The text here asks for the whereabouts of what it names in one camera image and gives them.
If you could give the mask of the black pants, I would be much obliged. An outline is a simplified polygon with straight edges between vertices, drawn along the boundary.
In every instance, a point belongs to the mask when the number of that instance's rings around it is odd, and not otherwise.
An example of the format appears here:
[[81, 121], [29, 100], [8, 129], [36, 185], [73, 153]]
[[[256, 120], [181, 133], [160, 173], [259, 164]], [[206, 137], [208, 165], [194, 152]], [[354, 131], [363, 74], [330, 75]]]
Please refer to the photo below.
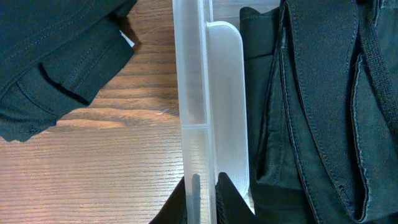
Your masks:
[[397, 2], [239, 12], [263, 223], [397, 222]]

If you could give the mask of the black shirt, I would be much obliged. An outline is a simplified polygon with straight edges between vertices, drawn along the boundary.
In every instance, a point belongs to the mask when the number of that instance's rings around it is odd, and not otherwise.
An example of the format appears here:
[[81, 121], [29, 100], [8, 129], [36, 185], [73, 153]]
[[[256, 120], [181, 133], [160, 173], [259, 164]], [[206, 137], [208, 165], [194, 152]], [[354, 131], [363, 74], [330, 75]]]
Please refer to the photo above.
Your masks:
[[1, 2], [1, 137], [24, 142], [93, 101], [134, 55], [134, 1]]

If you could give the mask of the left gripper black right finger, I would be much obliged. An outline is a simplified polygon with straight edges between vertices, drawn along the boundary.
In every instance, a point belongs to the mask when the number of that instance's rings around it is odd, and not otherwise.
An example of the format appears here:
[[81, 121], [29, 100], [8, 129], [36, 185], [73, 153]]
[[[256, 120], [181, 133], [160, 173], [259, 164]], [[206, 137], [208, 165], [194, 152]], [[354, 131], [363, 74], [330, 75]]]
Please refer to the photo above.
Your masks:
[[220, 172], [216, 185], [217, 224], [255, 224], [255, 215], [228, 177]]

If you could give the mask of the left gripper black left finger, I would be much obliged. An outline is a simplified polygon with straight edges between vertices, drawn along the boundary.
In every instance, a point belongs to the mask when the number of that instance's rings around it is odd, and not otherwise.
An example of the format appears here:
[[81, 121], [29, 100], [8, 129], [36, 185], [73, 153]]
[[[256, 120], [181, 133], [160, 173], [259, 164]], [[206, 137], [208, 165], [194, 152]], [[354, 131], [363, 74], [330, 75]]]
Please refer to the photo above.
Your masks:
[[184, 177], [177, 184], [160, 212], [149, 224], [187, 224], [187, 205]]

